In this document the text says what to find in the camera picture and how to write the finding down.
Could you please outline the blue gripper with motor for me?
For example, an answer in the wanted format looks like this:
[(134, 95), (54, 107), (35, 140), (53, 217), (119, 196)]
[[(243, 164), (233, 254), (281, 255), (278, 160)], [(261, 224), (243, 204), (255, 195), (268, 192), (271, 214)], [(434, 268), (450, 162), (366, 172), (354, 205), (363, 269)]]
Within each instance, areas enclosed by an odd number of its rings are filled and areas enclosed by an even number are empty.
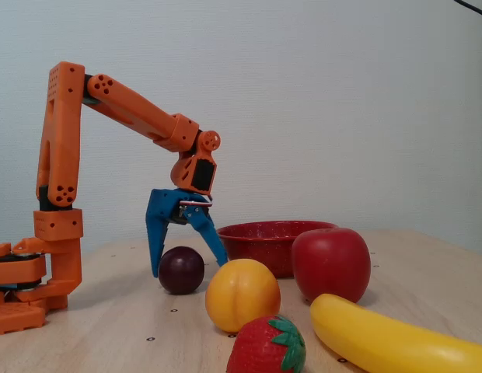
[(162, 258), (169, 223), (187, 225), (189, 222), (206, 242), (214, 254), (217, 264), (222, 267), (228, 262), (227, 252), (209, 214), (202, 207), (186, 207), (185, 211), (181, 212), (181, 201), (200, 204), (208, 202), (203, 195), (182, 189), (153, 189), (151, 192), (145, 222), (154, 278), (159, 276), (159, 263)]

